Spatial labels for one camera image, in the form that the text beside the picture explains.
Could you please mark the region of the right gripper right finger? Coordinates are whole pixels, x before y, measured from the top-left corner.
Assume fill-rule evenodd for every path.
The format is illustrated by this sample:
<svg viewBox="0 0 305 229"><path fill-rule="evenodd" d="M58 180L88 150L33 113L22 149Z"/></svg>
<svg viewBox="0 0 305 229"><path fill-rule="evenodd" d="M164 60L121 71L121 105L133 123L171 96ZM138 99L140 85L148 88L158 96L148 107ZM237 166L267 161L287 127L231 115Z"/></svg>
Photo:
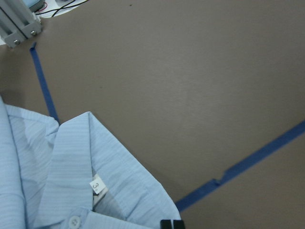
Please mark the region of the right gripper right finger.
<svg viewBox="0 0 305 229"><path fill-rule="evenodd" d="M185 229L185 224L183 220L173 220L174 229Z"/></svg>

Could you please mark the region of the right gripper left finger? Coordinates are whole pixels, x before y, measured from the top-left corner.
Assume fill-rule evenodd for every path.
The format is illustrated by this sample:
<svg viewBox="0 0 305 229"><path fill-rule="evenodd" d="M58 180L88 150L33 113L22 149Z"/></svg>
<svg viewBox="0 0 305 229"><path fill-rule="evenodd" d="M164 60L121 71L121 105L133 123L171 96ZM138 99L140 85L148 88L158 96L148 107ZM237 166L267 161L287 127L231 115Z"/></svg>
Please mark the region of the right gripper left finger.
<svg viewBox="0 0 305 229"><path fill-rule="evenodd" d="M172 229L172 222L170 219L163 219L160 221L160 229Z"/></svg>

